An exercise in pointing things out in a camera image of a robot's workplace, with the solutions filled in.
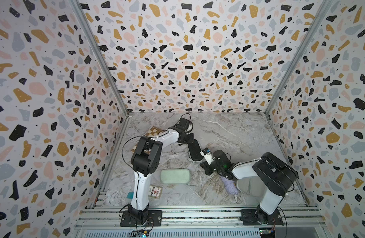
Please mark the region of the wooden chessboard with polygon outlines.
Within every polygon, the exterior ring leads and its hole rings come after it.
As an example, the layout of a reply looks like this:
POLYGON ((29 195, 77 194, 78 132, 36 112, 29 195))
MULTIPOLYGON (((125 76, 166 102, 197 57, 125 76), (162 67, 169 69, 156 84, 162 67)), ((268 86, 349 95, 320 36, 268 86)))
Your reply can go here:
MULTIPOLYGON (((158 128, 158 127, 152 126, 147 131, 147 133, 145 134, 145 136, 147 136, 147 137, 157 137, 159 134, 161 134, 163 132, 165 132, 165 130, 162 130, 162 129, 158 128)), ((133 149, 131 150, 131 152, 135 152, 136 147, 137 147, 137 145, 133 147, 133 149)), ((150 153, 150 149, 145 150, 145 153, 146 154, 149 154, 150 153)))

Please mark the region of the small teal block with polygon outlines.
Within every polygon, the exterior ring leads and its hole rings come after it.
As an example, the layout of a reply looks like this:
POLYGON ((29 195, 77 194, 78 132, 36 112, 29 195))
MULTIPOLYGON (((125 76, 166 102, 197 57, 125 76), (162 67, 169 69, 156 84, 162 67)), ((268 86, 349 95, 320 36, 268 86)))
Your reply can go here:
POLYGON ((132 199, 133 199, 133 197, 134 197, 134 193, 133 193, 133 192, 129 192, 129 193, 127 194, 127 199, 132 200, 132 199))

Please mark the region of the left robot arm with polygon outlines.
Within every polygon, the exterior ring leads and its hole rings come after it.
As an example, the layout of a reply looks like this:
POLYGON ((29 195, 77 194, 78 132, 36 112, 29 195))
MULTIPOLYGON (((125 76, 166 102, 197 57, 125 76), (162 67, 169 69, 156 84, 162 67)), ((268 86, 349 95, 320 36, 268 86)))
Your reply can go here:
POLYGON ((149 187, 152 174, 157 170, 162 149, 173 143, 192 144, 194 134, 190 119, 180 117, 178 122, 158 135, 137 136, 139 139, 131 157, 134 171, 134 194, 128 206, 128 213, 136 218, 147 217, 149 209, 149 187))

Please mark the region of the lilac folded umbrella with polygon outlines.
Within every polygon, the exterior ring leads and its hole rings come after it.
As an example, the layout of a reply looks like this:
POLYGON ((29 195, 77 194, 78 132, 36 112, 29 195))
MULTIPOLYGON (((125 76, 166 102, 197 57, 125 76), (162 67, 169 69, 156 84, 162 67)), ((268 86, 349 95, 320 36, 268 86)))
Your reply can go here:
POLYGON ((220 177, 222 182, 224 183, 225 189, 226 191, 230 194, 230 195, 237 195, 239 193, 236 184, 234 181, 229 180, 225 177, 220 177))

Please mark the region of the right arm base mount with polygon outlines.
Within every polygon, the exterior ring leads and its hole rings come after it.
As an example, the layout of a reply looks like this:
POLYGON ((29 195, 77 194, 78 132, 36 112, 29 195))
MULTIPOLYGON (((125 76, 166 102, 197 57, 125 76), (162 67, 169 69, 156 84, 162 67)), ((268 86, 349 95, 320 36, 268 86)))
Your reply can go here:
POLYGON ((240 220, 244 226, 257 225, 284 225, 285 221, 278 210, 275 210, 272 215, 268 215, 261 209, 243 209, 241 210, 240 220))

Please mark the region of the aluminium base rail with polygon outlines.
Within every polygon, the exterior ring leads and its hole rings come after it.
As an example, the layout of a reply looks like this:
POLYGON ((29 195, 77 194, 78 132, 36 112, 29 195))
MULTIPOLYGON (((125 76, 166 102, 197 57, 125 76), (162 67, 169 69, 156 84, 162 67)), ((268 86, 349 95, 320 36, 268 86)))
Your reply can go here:
POLYGON ((74 238, 330 238, 315 207, 279 207, 268 224, 251 222, 245 205, 154 206, 136 226, 114 207, 85 209, 74 238))

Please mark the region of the mint green zippered sleeve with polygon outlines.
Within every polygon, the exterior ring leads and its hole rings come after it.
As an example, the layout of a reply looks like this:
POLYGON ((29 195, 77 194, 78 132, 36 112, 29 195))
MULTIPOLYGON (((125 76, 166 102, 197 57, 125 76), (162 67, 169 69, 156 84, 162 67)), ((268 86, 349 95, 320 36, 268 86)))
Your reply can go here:
POLYGON ((190 178, 188 169, 165 169, 160 174, 161 182, 164 184, 187 184, 190 178))

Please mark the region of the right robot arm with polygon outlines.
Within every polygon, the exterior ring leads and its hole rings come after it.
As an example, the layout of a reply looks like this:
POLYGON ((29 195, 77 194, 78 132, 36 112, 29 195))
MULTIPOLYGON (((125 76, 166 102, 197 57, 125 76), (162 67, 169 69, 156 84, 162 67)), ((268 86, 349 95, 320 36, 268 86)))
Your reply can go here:
POLYGON ((208 148, 200 152, 205 161, 200 166, 207 176, 216 172, 221 177, 235 182, 243 178, 259 178, 266 186, 260 204, 256 209, 259 220, 270 218, 277 210, 281 201, 299 177, 288 164, 272 153, 266 152, 259 159, 234 164, 222 150, 211 152, 208 148))

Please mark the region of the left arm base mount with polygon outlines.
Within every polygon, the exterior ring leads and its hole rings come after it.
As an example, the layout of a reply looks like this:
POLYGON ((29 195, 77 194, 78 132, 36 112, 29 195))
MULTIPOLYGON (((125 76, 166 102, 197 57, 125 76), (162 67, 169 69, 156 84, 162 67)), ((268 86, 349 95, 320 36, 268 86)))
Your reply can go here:
POLYGON ((163 218, 162 210, 148 210, 145 213, 125 211, 120 222, 121 227, 160 227, 163 218))

